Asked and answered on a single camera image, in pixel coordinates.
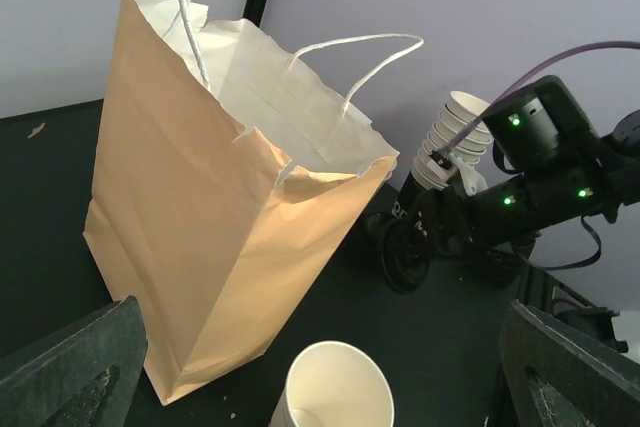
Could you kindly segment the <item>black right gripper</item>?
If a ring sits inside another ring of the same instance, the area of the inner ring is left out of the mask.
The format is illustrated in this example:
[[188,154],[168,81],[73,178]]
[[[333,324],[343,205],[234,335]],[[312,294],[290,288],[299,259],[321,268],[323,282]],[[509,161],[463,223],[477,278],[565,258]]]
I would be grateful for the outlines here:
[[427,260],[479,254],[478,201],[454,187],[420,194],[414,204],[409,254]]

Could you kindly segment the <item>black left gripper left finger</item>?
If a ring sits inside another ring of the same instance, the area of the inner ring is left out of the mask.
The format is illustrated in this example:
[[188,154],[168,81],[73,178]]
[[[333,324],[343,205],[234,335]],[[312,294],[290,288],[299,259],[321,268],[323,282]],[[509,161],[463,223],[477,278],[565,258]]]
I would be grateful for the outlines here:
[[129,296],[3,358],[1,424],[122,426],[147,345]]

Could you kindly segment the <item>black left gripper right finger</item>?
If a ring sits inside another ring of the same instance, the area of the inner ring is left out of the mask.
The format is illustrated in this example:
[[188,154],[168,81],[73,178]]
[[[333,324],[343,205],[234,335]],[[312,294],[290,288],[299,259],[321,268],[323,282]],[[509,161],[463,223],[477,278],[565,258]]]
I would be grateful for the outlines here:
[[637,426],[639,364],[514,301],[499,351],[521,426]]

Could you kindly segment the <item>single white paper cup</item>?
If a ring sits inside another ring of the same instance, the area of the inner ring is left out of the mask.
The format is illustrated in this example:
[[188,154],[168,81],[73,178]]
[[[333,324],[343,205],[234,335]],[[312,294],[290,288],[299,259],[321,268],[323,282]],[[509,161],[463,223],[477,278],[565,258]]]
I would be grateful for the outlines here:
[[291,363],[269,426],[368,426],[395,423],[395,404],[380,367],[363,351],[322,341]]

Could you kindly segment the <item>brown paper takeout bag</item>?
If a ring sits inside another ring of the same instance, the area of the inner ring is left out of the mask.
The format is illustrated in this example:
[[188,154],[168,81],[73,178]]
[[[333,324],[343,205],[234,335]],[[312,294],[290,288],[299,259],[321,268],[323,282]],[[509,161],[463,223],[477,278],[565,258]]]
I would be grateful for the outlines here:
[[268,349],[396,167],[353,102],[248,19],[121,0],[84,237],[171,404]]

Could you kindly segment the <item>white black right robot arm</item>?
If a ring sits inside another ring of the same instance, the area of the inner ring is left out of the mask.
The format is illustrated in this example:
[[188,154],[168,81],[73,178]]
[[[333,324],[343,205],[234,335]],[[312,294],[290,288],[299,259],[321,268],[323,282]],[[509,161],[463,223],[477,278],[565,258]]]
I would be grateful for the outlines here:
[[574,218],[613,223],[638,202],[638,112],[599,136],[566,85],[545,76],[498,101],[484,123],[514,176],[473,196],[420,195],[425,232],[408,237],[408,254],[431,258],[450,240],[489,249]]

